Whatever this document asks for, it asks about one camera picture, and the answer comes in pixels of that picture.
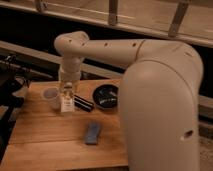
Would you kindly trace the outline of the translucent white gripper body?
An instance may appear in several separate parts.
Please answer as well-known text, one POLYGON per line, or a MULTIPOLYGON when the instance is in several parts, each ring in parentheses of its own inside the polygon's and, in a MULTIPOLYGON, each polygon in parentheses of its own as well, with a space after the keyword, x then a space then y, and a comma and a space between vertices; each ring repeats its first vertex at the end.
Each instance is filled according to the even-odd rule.
POLYGON ((64 86, 67 83, 70 83, 72 85, 72 92, 77 92, 78 83, 81 78, 81 70, 79 66, 68 66, 67 68, 60 67, 58 76, 60 91, 63 91, 64 86))

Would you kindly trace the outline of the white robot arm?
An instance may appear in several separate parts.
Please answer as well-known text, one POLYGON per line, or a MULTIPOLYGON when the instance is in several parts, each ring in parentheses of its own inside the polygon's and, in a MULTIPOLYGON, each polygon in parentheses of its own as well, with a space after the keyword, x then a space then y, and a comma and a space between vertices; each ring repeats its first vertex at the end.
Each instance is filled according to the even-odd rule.
POLYGON ((129 171, 200 171, 199 54, 180 41, 91 40, 83 31, 61 34, 59 77, 76 80, 81 59, 123 68, 118 112, 129 171))

